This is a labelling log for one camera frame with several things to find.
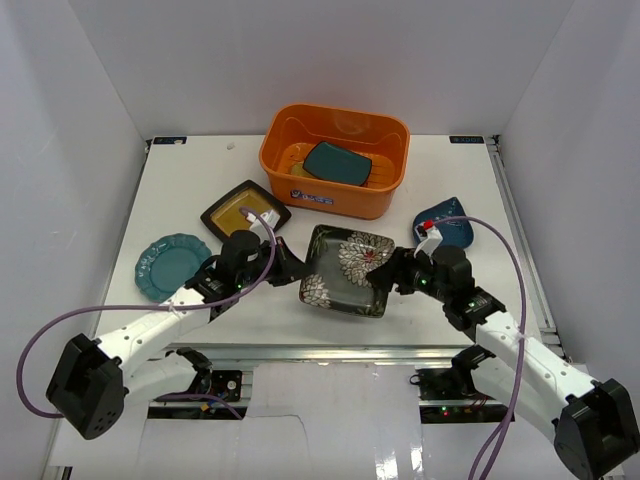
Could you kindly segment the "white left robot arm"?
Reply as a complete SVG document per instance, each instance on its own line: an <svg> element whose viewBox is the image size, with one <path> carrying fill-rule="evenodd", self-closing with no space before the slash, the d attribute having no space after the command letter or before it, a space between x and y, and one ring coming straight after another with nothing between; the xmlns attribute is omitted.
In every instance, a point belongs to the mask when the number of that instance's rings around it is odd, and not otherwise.
<svg viewBox="0 0 640 480"><path fill-rule="evenodd" d="M228 311L262 282L274 287L301 280L307 265L281 237L261 240L240 230L219 254L145 315L90 339L67 342L46 389L47 400L85 440L105 434L126 405L165 395L199 399L211 387L211 364L190 347L156 356L181 336Z"/></svg>

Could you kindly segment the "teal round scalloped plate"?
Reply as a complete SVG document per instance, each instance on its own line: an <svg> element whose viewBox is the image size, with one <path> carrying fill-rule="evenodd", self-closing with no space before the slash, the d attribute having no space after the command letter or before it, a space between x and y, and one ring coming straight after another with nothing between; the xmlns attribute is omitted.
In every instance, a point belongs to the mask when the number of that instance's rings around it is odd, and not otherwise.
<svg viewBox="0 0 640 480"><path fill-rule="evenodd" d="M170 298L212 255L197 236L176 233L151 243L134 267L134 281L141 294L152 303Z"/></svg>

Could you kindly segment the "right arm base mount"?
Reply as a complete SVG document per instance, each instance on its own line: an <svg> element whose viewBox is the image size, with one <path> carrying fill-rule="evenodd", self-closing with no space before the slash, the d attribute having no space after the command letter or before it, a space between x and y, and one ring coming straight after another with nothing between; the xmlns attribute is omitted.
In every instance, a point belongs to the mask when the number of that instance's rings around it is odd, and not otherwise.
<svg viewBox="0 0 640 480"><path fill-rule="evenodd" d="M500 423L507 406L480 393L471 373L488 359L488 350L474 345L462 350L447 368L418 369L409 383L419 389L420 420L427 424Z"/></svg>

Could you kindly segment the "small yellow square dish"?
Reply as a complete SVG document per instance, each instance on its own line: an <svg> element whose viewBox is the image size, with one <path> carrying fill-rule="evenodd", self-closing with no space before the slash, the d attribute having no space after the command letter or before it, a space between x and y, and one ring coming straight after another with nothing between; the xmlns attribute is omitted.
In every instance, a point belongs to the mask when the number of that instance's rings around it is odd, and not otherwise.
<svg viewBox="0 0 640 480"><path fill-rule="evenodd" d="M314 178L314 175L309 173L304 168L303 162L294 162L289 169L289 174L292 176L303 177L303 178Z"/></svg>

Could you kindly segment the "dark teal square plate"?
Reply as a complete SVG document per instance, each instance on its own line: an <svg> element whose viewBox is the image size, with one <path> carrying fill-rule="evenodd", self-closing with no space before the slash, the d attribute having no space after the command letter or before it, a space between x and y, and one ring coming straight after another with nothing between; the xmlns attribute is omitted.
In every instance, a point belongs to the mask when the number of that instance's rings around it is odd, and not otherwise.
<svg viewBox="0 0 640 480"><path fill-rule="evenodd" d="M363 186L372 171L373 162L351 150L321 142L311 149L302 167L308 174L323 181Z"/></svg>

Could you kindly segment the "black floral square plate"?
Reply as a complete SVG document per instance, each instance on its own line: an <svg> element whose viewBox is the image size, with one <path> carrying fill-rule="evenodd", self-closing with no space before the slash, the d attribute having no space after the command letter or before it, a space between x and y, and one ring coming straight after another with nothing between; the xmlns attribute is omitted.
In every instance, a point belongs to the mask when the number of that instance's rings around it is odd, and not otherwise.
<svg viewBox="0 0 640 480"><path fill-rule="evenodd" d="M367 275L386 263L395 242L382 235L317 225L305 263L308 275L300 282L302 303L339 313L380 318L388 292L373 286Z"/></svg>

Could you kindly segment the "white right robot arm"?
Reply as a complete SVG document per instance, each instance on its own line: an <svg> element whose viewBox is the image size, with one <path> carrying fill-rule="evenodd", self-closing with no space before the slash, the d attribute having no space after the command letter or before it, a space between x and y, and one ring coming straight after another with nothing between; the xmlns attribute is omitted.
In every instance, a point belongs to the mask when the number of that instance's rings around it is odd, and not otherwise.
<svg viewBox="0 0 640 480"><path fill-rule="evenodd" d="M639 451L639 427L627 389L576 369L534 337L521 333L506 307L477 286L465 252L440 246L432 254L398 248L368 281L401 295L424 293L442 304L449 323L473 341L450 369L453 390L485 394L510 408L553 445L578 479L599 479Z"/></svg>

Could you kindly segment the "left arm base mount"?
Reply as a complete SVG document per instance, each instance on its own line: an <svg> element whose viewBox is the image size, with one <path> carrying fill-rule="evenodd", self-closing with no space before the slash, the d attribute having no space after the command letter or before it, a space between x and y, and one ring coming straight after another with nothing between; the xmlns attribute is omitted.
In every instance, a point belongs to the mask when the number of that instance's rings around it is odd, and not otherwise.
<svg viewBox="0 0 640 480"><path fill-rule="evenodd" d="M215 369L202 353L183 347L168 352L166 358L185 360L195 375L186 390L161 395L152 400L148 417L172 420L242 420L241 370Z"/></svg>

